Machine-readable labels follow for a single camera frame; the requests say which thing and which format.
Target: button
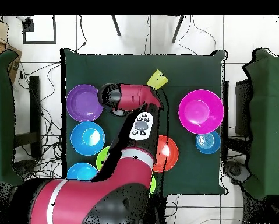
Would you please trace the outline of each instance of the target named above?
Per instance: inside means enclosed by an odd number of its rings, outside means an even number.
[[[138,121],[138,122],[135,123],[135,129],[137,129],[139,131],[145,131],[148,128],[149,128],[149,126],[144,121]]]

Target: yellow object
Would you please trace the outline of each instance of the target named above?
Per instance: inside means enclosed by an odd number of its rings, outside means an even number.
[[[155,90],[158,90],[167,82],[168,79],[165,77],[165,75],[161,71],[156,70],[154,75],[152,75],[149,81],[147,82],[147,85],[155,88]]]

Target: chair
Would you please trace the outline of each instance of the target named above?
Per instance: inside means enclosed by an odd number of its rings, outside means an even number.
[[[116,21],[115,15],[111,15],[111,16],[112,16],[112,19],[114,21],[114,26],[115,26],[116,32],[118,33],[118,36],[121,36],[121,32],[119,31],[118,22]],[[179,33],[179,29],[181,28],[181,24],[183,22],[183,19],[184,19],[185,15],[167,15],[167,16],[181,16],[179,18],[178,25],[176,26],[174,36],[173,36],[172,41],[171,41],[172,43],[174,43],[175,40],[176,40],[176,37]]]

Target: plate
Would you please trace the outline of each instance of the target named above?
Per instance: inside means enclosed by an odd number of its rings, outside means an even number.
[[[98,173],[98,170],[88,163],[77,163],[70,167],[67,172],[68,180],[91,180]]]
[[[100,171],[103,166],[102,162],[105,161],[109,148],[110,148],[110,146],[105,147],[104,149],[102,149],[100,151],[100,153],[97,156],[96,166],[97,166],[98,171]]]
[[[102,150],[105,144],[104,131],[94,122],[81,122],[74,127],[71,133],[71,144],[81,155],[95,155]]]
[[[103,111],[97,95],[98,89],[92,85],[81,84],[74,87],[66,99],[69,115],[78,122],[96,120]]]
[[[196,147],[201,153],[210,155],[220,148],[220,136],[217,132],[196,136]]]
[[[219,127],[223,120],[224,108],[216,94],[198,89],[188,93],[182,99],[178,114],[186,130],[203,135]]]
[[[159,136],[156,161],[157,163],[153,167],[153,171],[156,173],[162,173],[166,161],[165,172],[173,168],[179,158],[179,150],[175,142],[168,138],[168,144],[166,144],[167,137]]]

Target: table leg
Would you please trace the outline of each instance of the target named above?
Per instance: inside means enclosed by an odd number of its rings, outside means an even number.
[[[121,32],[119,31],[118,22],[116,21],[115,15],[111,15],[111,17],[114,21],[114,26],[115,26],[116,32],[118,33],[118,36],[121,36]]]
[[[179,23],[178,25],[176,26],[176,29],[175,29],[175,32],[174,32],[174,37],[172,38],[172,42],[174,43],[175,42],[175,39],[179,33],[179,28],[181,27],[181,24],[183,22],[183,18],[184,18],[184,15],[181,15],[181,17],[179,18]]]

